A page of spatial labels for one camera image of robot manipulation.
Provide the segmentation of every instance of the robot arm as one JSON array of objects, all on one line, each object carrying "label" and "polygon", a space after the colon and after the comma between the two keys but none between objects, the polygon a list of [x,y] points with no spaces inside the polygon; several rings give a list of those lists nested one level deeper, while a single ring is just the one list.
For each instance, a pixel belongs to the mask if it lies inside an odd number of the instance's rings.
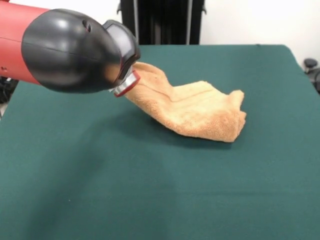
[{"label": "robot arm", "polygon": [[139,81],[133,34],[121,23],[101,25],[67,9],[0,0],[0,76],[65,93],[103,90],[122,96]]}]

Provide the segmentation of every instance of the black stand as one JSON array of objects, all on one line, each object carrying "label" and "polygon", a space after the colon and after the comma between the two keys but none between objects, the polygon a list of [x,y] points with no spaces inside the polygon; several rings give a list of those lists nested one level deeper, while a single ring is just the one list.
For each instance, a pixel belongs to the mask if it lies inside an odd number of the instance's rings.
[{"label": "black stand", "polygon": [[122,23],[140,45],[198,45],[205,0],[121,0]]}]

